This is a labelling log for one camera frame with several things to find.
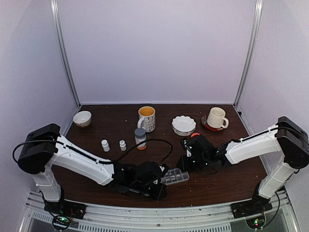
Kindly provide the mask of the clear plastic pill organizer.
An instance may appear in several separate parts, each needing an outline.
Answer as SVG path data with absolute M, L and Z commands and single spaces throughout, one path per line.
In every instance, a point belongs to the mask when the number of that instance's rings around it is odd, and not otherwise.
M 165 185 L 172 185 L 182 183 L 189 180 L 188 172 L 182 172 L 179 168 L 168 170 L 164 177 L 161 178 L 161 183 Z

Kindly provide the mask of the grey-capped orange pill bottle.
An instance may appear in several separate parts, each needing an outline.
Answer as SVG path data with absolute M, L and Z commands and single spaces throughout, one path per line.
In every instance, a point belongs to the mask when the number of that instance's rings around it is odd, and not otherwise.
M 138 150 L 145 150 L 147 147 L 146 140 L 146 131 L 143 128 L 137 128 L 134 131 L 135 142 Z

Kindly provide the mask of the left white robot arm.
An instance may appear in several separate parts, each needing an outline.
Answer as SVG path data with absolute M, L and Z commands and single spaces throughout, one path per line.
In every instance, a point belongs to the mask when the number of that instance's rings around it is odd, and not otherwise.
M 120 193 L 130 191 L 156 201 L 167 196 L 167 186 L 161 182 L 169 169 L 167 165 L 153 161 L 140 165 L 122 164 L 98 157 L 70 142 L 54 123 L 30 132 L 13 151 L 19 148 L 20 155 L 13 158 L 14 161 L 22 171 L 32 175 L 43 198 L 60 215 L 66 214 L 70 207 L 52 172 L 54 165 Z

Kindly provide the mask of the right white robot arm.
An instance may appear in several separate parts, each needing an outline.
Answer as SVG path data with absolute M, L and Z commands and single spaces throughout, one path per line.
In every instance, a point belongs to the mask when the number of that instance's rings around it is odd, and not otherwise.
M 177 162 L 177 168 L 190 172 L 203 169 L 219 170 L 261 155 L 282 152 L 279 164 L 257 186 L 248 201 L 248 210 L 258 213 L 270 198 L 296 171 L 309 164 L 309 138 L 305 131 L 286 116 L 267 130 L 255 135 L 230 140 L 215 147 L 203 135 L 182 139 L 186 151 Z

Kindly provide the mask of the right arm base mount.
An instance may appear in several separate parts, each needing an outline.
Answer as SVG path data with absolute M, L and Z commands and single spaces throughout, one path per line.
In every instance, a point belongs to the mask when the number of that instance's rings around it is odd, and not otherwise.
M 234 219 L 261 214 L 272 208 L 271 203 L 254 202 L 253 200 L 231 204 Z

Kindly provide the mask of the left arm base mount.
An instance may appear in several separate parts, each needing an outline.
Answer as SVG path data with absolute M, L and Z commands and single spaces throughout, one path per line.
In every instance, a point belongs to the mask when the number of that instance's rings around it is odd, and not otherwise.
M 44 200 L 44 210 L 52 216 L 65 216 L 73 219 L 83 219 L 86 211 L 86 205 L 66 200 L 59 202 L 49 202 Z

